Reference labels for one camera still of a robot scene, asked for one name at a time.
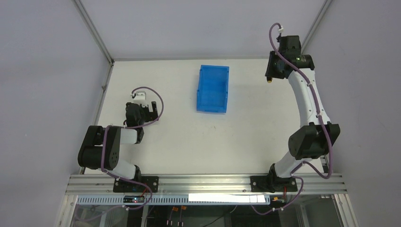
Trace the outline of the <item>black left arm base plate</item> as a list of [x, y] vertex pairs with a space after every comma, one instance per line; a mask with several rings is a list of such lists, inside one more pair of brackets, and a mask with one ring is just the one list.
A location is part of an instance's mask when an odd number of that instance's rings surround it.
[[[141, 183], [147, 185], [152, 192], [158, 192], [159, 177], [155, 175], [142, 176]], [[113, 192], [115, 193], [140, 193], [148, 189], [137, 183], [130, 183], [124, 180], [115, 180], [113, 185]]]

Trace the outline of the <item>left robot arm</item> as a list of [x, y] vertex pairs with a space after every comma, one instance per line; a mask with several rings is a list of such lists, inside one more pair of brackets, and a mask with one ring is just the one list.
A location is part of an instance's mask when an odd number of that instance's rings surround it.
[[120, 158], [120, 146], [141, 143], [144, 137], [143, 126], [159, 116], [157, 103], [152, 101], [150, 104], [151, 107], [141, 102], [126, 104], [127, 128], [89, 126], [78, 153], [79, 166], [92, 170], [105, 170], [118, 177], [142, 182], [140, 168]]

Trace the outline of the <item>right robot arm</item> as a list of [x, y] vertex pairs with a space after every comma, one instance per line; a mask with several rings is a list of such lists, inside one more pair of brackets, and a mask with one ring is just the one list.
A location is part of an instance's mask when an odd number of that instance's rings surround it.
[[266, 80], [288, 80], [296, 97], [300, 128], [288, 139], [288, 152], [270, 167], [266, 176], [266, 190], [282, 192], [296, 188], [292, 176], [302, 165], [311, 165], [332, 151], [340, 134], [338, 124], [333, 124], [323, 108], [315, 84], [315, 66], [310, 55], [303, 55], [299, 36], [277, 37], [279, 47], [270, 52], [265, 73]]

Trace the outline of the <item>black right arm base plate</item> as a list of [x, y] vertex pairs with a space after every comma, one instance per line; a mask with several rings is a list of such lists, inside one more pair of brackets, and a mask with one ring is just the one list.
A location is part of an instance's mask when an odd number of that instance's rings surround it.
[[296, 192], [295, 178], [280, 178], [273, 175], [253, 175], [250, 177], [252, 192]]

